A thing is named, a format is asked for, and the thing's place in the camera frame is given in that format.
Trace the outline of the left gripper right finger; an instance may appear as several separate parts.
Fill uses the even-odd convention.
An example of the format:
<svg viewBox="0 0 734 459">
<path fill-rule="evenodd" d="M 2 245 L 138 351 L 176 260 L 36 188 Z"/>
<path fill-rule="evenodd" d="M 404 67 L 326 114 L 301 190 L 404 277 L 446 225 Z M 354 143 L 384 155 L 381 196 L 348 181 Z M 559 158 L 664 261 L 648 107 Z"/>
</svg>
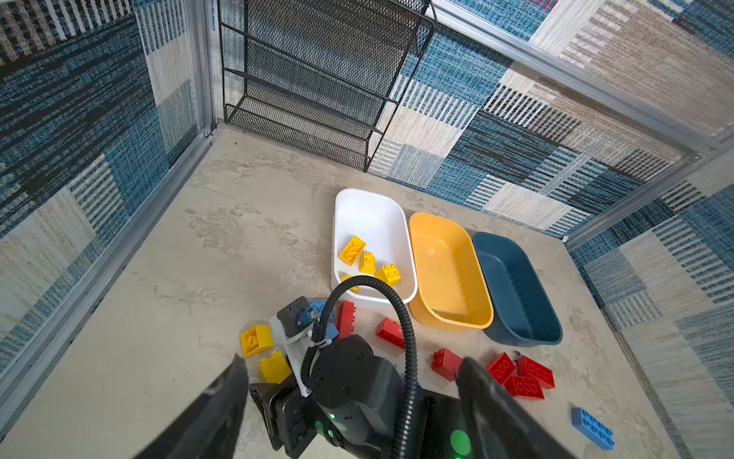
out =
<svg viewBox="0 0 734 459">
<path fill-rule="evenodd" d="M 457 386 L 473 457 L 573 456 L 474 359 L 463 359 Z"/>
</svg>

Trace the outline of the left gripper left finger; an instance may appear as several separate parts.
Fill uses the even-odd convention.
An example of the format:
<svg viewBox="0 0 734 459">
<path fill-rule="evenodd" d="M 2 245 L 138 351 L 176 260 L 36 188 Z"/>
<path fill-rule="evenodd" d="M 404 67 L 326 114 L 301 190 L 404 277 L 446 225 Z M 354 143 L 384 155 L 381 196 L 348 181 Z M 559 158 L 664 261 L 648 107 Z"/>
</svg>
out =
<svg viewBox="0 0 734 459">
<path fill-rule="evenodd" d="M 139 458 L 231 458 L 248 401 L 248 367 L 240 356 L 137 454 Z"/>
</svg>

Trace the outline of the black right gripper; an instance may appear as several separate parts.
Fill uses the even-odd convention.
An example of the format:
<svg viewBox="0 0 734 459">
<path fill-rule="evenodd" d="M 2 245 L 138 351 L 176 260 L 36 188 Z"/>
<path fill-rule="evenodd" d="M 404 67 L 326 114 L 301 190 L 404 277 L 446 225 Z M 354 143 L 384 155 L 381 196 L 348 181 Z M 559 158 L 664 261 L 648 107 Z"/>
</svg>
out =
<svg viewBox="0 0 734 459">
<path fill-rule="evenodd" d="M 250 396 L 260 411 L 275 451 L 284 448 L 289 458 L 299 458 L 319 433 L 310 401 L 296 381 L 280 384 L 256 382 Z"/>
</svg>

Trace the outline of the red lego tall block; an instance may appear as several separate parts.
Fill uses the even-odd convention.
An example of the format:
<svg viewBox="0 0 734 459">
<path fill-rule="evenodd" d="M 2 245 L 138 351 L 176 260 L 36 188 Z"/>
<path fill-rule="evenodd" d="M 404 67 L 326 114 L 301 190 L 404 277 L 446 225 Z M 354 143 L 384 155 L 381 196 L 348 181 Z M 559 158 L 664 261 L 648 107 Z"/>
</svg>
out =
<svg viewBox="0 0 734 459">
<path fill-rule="evenodd" d="M 440 349 L 432 356 L 431 369 L 449 382 L 455 382 L 463 358 L 448 349 Z"/>
</svg>

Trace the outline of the yellow lego pair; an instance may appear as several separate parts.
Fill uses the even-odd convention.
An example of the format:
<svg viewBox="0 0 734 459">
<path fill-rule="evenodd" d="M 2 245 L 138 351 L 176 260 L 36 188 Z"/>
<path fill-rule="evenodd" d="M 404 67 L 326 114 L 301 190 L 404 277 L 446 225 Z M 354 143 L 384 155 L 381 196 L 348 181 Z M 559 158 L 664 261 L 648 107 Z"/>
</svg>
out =
<svg viewBox="0 0 734 459">
<path fill-rule="evenodd" d="M 353 266 L 365 247 L 366 243 L 359 237 L 353 235 L 340 252 L 338 258 L 348 266 Z"/>
</svg>

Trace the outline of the yellow lego sloped bottom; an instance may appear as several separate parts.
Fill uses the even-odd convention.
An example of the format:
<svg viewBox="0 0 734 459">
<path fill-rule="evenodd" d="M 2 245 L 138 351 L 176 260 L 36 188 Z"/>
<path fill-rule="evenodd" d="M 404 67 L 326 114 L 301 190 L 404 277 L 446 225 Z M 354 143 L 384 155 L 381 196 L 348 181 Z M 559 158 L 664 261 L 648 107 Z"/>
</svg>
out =
<svg viewBox="0 0 734 459">
<path fill-rule="evenodd" d="M 363 251 L 361 258 L 359 258 L 359 271 L 363 275 L 376 275 L 377 262 L 372 252 Z"/>
</svg>

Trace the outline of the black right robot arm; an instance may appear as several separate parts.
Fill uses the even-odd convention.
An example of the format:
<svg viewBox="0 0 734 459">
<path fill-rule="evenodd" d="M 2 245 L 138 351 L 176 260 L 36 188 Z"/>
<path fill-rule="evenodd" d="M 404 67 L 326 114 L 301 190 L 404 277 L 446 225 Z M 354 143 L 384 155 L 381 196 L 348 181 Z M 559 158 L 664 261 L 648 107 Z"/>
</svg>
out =
<svg viewBox="0 0 734 459">
<path fill-rule="evenodd" d="M 458 397 L 419 389 L 408 434 L 409 458 L 568 458 L 569 451 L 473 359 L 461 362 Z M 315 358 L 311 393 L 295 376 L 252 384 L 274 449 L 298 458 L 322 435 L 355 458 L 389 458 L 407 380 L 358 335 Z"/>
</svg>

